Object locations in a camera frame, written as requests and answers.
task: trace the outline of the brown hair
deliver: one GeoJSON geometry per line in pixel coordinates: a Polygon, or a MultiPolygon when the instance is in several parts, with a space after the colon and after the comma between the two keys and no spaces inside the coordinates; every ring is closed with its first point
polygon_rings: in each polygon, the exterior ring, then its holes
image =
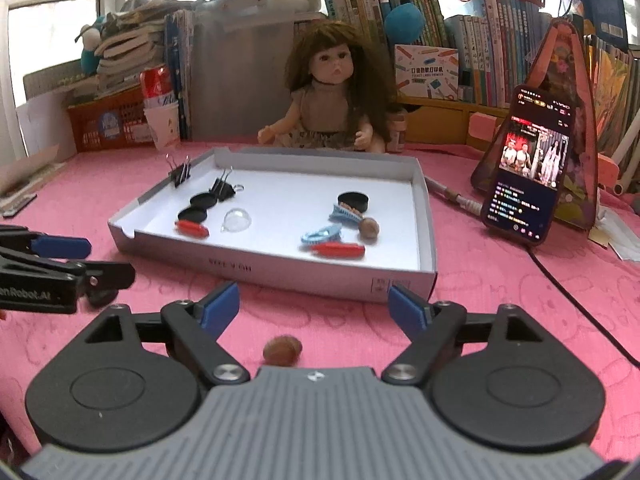
{"type": "Polygon", "coordinates": [[[393,109],[396,86],[388,61],[351,25],[324,21],[309,28],[296,42],[289,55],[286,85],[293,92],[311,83],[309,63],[315,54],[347,45],[353,60],[353,76],[349,79],[347,99],[349,133],[358,129],[359,119],[366,115],[373,131],[389,142],[387,112],[393,109]]]}

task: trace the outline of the red plastic clip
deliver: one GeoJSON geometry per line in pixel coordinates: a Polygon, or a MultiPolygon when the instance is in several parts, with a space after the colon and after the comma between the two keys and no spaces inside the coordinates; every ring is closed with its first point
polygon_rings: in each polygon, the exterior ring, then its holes
{"type": "Polygon", "coordinates": [[[311,250],[321,256],[330,258],[361,258],[365,247],[360,244],[343,244],[340,242],[325,242],[311,246],[311,250]]]}
{"type": "Polygon", "coordinates": [[[204,225],[196,224],[196,222],[178,220],[175,223],[175,226],[181,235],[191,236],[194,238],[207,238],[209,236],[209,230],[204,227],[204,225]]]}

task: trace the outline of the gray ribbed surface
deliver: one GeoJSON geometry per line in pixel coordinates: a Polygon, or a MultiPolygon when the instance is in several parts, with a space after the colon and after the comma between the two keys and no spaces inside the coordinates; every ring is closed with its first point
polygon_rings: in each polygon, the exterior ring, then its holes
{"type": "Polygon", "coordinates": [[[369,368],[264,367],[243,386],[214,388],[153,446],[115,456],[47,446],[23,470],[36,480],[577,480],[601,464],[587,446],[485,449],[445,426],[420,391],[369,368]],[[324,378],[313,382],[316,371],[324,378]]]}

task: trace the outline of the yellow wooden shelf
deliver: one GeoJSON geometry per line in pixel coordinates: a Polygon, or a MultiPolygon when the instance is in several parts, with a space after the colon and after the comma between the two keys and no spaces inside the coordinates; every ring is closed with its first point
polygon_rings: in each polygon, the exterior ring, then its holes
{"type": "Polygon", "coordinates": [[[398,96],[398,102],[419,106],[407,115],[407,142],[468,144],[480,150],[486,149],[487,144],[468,136],[469,116],[480,112],[498,117],[497,124],[500,124],[509,113],[506,108],[492,108],[462,101],[407,97],[402,94],[398,96]]]}

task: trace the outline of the doll's skirt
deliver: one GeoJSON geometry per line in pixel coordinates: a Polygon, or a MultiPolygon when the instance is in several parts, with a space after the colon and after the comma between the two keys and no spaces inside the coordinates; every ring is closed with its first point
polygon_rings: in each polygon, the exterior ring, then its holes
{"type": "Polygon", "coordinates": [[[313,148],[352,152],[356,137],[347,132],[310,132],[301,125],[291,133],[277,136],[274,145],[286,148],[313,148]]]}

